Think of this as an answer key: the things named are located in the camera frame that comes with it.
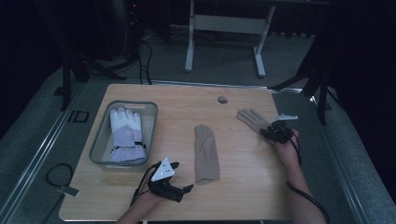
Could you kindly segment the person's left hand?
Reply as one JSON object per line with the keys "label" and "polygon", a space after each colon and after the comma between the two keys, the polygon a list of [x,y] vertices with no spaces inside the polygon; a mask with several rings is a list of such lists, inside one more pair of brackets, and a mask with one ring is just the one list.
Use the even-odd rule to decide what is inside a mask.
{"label": "person's left hand", "polygon": [[153,194],[149,190],[149,186],[144,184],[141,190],[139,190],[138,196],[135,199],[134,205],[142,208],[152,209],[163,201],[162,197]]}

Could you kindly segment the white desk frame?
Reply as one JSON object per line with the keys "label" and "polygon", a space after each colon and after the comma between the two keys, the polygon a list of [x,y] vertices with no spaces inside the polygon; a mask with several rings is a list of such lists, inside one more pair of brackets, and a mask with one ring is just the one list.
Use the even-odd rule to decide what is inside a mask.
{"label": "white desk frame", "polygon": [[262,59],[262,49],[269,32],[276,7],[269,6],[265,19],[236,18],[227,16],[201,15],[194,12],[195,0],[190,0],[189,43],[185,61],[185,71],[191,72],[194,56],[194,31],[228,32],[259,35],[260,41],[253,50],[258,77],[265,77],[266,72]]}

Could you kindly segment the grey flat floor tag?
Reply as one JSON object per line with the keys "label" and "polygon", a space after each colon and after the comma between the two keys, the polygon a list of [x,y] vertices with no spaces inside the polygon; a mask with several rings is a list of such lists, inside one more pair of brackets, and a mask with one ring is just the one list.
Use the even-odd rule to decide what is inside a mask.
{"label": "grey flat floor tag", "polygon": [[73,197],[77,197],[79,195],[78,189],[74,189],[69,186],[60,186],[58,188],[58,191],[64,195],[69,195],[69,196],[73,196]]}

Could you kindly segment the aluminium floor rail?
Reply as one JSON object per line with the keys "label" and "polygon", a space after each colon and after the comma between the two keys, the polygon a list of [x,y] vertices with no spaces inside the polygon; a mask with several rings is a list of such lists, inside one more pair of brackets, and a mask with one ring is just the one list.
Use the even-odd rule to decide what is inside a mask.
{"label": "aluminium floor rail", "polygon": [[345,111],[332,97],[315,93],[310,100],[316,104],[319,123],[329,146],[334,171],[357,224],[368,224],[363,193],[366,180],[362,171],[371,171],[372,164],[360,137]]}
{"label": "aluminium floor rail", "polygon": [[257,89],[257,90],[268,90],[271,92],[290,92],[300,93],[303,91],[301,88],[285,88],[280,91],[272,90],[266,86],[255,86],[255,85],[229,85],[229,84],[213,84],[213,83],[200,83],[200,82],[181,82],[181,81],[164,81],[164,80],[152,80],[151,85],[163,85],[163,86],[190,86],[190,87],[216,87],[216,88],[240,88],[240,89]]}
{"label": "aluminium floor rail", "polygon": [[32,156],[32,159],[21,173],[16,185],[7,196],[7,199],[3,205],[0,207],[0,224],[8,224],[13,218],[15,212],[21,204],[21,201],[33,183],[38,171],[40,170],[42,164],[50,153],[52,146],[62,131],[63,126],[66,124],[66,120],[71,114],[72,106],[85,86],[85,83],[78,83],[76,85],[72,91],[71,99],[66,105],[66,108],[59,112],[57,119],[52,123],[49,132],[40,143],[36,153]]}

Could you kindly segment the beige fabric glove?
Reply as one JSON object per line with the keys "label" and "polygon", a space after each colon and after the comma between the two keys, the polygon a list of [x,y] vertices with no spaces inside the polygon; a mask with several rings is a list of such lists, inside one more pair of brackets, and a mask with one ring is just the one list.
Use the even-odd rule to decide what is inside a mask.
{"label": "beige fabric glove", "polygon": [[271,144],[271,142],[262,135],[262,130],[265,130],[270,123],[259,112],[253,108],[245,108],[239,110],[236,117],[250,127],[266,144]]}
{"label": "beige fabric glove", "polygon": [[195,183],[203,185],[219,180],[219,157],[214,133],[209,127],[199,125],[194,128],[194,135]]}

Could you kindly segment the black metal stand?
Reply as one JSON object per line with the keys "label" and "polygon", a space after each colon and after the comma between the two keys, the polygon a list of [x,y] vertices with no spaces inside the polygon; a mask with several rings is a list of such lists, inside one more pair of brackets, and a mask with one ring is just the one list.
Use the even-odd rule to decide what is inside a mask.
{"label": "black metal stand", "polygon": [[76,79],[80,82],[87,82],[90,78],[89,73],[84,68],[83,63],[87,62],[89,65],[96,66],[106,76],[117,79],[125,80],[125,77],[121,77],[104,68],[99,63],[90,59],[88,56],[75,51],[72,48],[71,40],[66,36],[66,31],[62,25],[55,18],[54,12],[51,10],[48,0],[33,0],[35,8],[37,9],[40,17],[47,25],[49,32],[54,38],[58,48],[63,56],[63,85],[62,85],[62,97],[63,104],[61,107],[62,111],[71,104],[72,91],[71,91],[71,74],[74,74]]}

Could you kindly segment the black tripod stand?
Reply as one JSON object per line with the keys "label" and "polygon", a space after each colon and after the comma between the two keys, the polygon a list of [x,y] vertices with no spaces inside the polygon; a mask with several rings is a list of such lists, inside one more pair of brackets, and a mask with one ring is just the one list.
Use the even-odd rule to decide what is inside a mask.
{"label": "black tripod stand", "polygon": [[336,61],[338,47],[342,39],[336,36],[338,18],[340,12],[340,0],[314,0],[312,5],[326,10],[326,20],[321,25],[318,35],[304,56],[296,75],[275,86],[269,87],[272,91],[282,91],[303,79],[307,79],[302,94],[305,97],[313,97],[318,92],[318,118],[325,125],[325,109],[327,93],[332,67]]}

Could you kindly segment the person's right hand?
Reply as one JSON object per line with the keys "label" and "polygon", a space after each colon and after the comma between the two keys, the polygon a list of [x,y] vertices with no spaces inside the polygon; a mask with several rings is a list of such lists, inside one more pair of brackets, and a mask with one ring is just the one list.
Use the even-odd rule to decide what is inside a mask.
{"label": "person's right hand", "polygon": [[292,135],[288,142],[284,144],[278,142],[273,143],[277,155],[286,168],[297,167],[300,165],[298,136],[299,132],[292,130]]}

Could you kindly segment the white and lilac ski glove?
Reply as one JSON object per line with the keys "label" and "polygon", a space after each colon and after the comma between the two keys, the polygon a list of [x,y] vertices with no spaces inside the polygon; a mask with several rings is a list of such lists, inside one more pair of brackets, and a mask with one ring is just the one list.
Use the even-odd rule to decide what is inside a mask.
{"label": "white and lilac ski glove", "polygon": [[113,136],[111,160],[135,161],[146,158],[143,147],[141,116],[131,109],[119,107],[110,110],[110,126]]}

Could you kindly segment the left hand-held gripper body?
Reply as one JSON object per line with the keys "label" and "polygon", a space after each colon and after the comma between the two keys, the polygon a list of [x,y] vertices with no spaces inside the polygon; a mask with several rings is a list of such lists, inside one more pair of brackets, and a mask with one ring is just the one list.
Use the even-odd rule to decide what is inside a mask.
{"label": "left hand-held gripper body", "polygon": [[180,203],[185,193],[182,189],[171,185],[170,179],[175,175],[176,169],[172,169],[170,163],[165,158],[155,165],[155,171],[149,178],[148,187],[153,194]]}

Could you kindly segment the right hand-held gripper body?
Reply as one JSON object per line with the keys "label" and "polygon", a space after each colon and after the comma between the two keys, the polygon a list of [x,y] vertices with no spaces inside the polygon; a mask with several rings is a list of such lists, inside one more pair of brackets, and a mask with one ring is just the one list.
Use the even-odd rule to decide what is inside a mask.
{"label": "right hand-held gripper body", "polygon": [[286,143],[292,137],[292,130],[287,127],[287,120],[295,120],[297,116],[278,115],[274,117],[274,121],[269,127],[270,139],[278,143]]}

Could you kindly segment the grey plastic basket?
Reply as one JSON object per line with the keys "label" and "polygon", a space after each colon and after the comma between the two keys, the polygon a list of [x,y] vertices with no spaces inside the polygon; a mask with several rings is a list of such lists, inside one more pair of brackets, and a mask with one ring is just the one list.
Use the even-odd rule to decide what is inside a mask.
{"label": "grey plastic basket", "polygon": [[[146,151],[146,158],[135,161],[114,162],[111,160],[111,150],[113,149],[113,136],[110,126],[110,110],[124,107],[137,112],[141,116],[143,147]],[[131,102],[113,101],[106,107],[106,112],[102,116],[98,131],[90,149],[90,160],[99,165],[102,169],[120,170],[127,169],[134,172],[143,171],[149,167],[152,142],[155,133],[155,126],[158,115],[158,106],[152,102]]]}

